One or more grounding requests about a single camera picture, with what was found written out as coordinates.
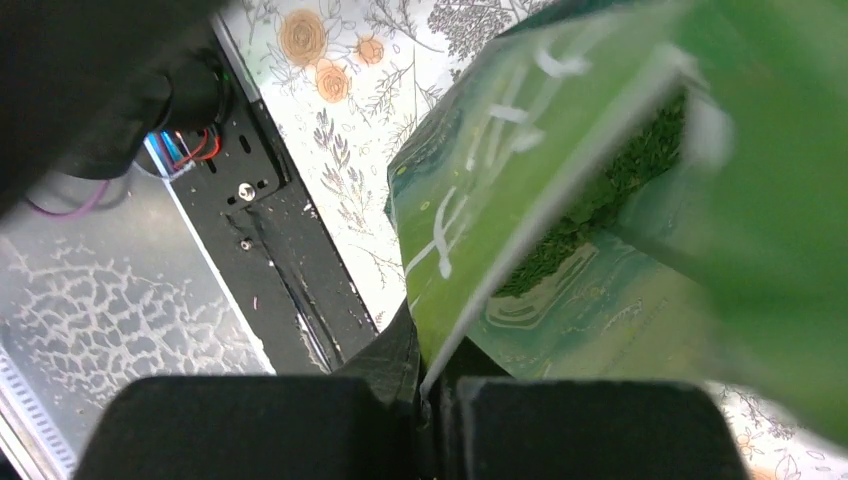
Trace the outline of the green cat litter bag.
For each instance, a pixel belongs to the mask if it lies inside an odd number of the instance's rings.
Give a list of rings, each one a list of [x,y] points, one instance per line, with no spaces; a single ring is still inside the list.
[[[847,5],[562,2],[398,152],[425,382],[744,385],[847,441]]]

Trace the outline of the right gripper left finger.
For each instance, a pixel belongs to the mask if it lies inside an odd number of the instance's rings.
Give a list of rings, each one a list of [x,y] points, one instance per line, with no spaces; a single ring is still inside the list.
[[[414,479],[409,309],[328,375],[161,376],[108,405],[78,479]]]

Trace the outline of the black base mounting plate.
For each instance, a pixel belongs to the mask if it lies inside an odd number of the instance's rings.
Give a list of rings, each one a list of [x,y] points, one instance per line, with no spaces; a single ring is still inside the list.
[[[278,373],[331,372],[377,335],[265,105],[234,97],[176,203]]]

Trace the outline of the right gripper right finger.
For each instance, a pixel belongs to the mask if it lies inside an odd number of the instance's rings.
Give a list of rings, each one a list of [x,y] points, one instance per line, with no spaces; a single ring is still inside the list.
[[[746,479],[711,397],[669,381],[518,380],[465,340],[429,395],[441,479]]]

